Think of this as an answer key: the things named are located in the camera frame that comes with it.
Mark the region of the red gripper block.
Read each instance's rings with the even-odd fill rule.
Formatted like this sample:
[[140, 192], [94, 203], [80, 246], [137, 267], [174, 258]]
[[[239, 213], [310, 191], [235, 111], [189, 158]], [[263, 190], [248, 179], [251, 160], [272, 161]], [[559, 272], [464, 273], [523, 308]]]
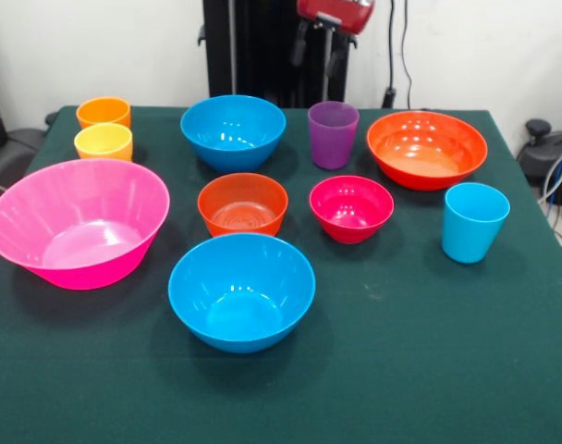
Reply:
[[[334, 31], [361, 33], [368, 23], [374, 1], [369, 0], [298, 0], [297, 10], [301, 17]], [[300, 66], [306, 49], [309, 24], [302, 20], [296, 31], [290, 64]], [[332, 35], [331, 53], [327, 63], [327, 77], [332, 79], [347, 56], [348, 37], [342, 33]]]

